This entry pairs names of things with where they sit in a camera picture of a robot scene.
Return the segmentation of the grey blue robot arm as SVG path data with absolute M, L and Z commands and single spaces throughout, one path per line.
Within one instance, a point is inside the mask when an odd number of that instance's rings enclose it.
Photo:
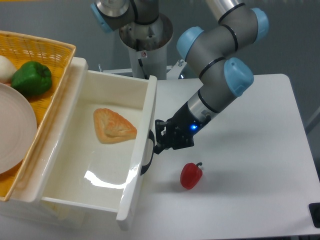
M 176 48 L 202 82 L 202 87 L 168 120 L 155 122 L 154 153 L 194 145 L 194 135 L 240 97 L 254 82 L 251 70 L 233 54 L 264 38 L 269 20 L 259 8 L 241 0 L 209 0 L 218 26 L 205 31 L 186 30 Z M 91 11 L 107 33 L 118 31 L 129 51 L 136 78 L 167 75 L 166 47 L 173 35 L 171 21 L 159 11 L 156 0 L 96 0 Z

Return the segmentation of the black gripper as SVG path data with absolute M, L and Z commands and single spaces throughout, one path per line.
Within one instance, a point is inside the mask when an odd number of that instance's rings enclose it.
M 153 153 L 159 155 L 163 150 L 172 148 L 179 150 L 194 146 L 194 135 L 210 122 L 210 115 L 206 113 L 203 120 L 198 120 L 185 103 L 172 118 L 167 121 L 155 120 L 157 144 Z

